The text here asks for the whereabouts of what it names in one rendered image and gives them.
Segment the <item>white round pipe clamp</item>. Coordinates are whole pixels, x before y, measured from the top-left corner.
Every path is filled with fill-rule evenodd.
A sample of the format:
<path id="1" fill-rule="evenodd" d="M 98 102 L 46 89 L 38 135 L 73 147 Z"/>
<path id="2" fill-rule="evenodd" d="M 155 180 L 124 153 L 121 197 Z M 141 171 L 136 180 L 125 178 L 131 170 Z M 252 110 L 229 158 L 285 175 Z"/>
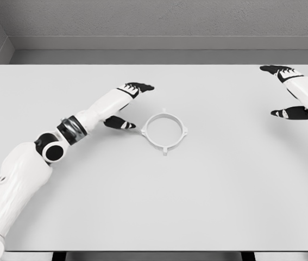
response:
<path id="1" fill-rule="evenodd" d="M 169 145 L 162 145 L 157 143 L 156 141 L 154 141 L 150 135 L 148 134 L 148 127 L 149 125 L 154 122 L 155 120 L 161 119 L 161 118 L 166 118 L 169 120 L 174 121 L 181 130 L 181 136 L 179 137 L 179 139 L 175 142 L 173 142 L 172 144 Z M 153 116 L 151 116 L 143 125 L 143 127 L 139 130 L 139 133 L 157 150 L 162 151 L 163 156 L 167 156 L 168 152 L 170 150 L 175 149 L 176 147 L 178 147 L 181 142 L 183 141 L 183 139 L 185 138 L 185 136 L 187 136 L 188 134 L 188 128 L 184 125 L 184 123 L 182 122 L 182 120 L 180 118 L 178 118 L 176 115 L 168 113 L 166 108 L 163 108 L 162 111 L 158 114 L 154 114 Z"/>

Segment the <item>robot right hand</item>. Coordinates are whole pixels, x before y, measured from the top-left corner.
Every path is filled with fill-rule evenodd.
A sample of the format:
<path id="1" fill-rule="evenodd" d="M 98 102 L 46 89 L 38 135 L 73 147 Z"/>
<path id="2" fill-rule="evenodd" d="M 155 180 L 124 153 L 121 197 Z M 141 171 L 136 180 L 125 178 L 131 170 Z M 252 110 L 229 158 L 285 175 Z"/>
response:
<path id="1" fill-rule="evenodd" d="M 286 120 L 308 120 L 308 76 L 282 65 L 262 65 L 260 70 L 276 76 L 286 90 L 301 103 L 300 106 L 273 110 L 271 115 Z"/>

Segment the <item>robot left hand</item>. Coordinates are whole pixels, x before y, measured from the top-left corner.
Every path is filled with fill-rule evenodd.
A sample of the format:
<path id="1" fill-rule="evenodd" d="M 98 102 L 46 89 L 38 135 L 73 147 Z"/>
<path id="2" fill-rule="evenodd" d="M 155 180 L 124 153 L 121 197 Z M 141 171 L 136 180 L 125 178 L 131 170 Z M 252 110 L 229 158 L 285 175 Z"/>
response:
<path id="1" fill-rule="evenodd" d="M 94 105 L 93 110 L 99 115 L 104 125 L 113 129 L 134 129 L 136 125 L 115 114 L 125 108 L 139 94 L 152 91 L 155 87 L 137 82 L 130 82 L 117 87 L 102 96 Z"/>

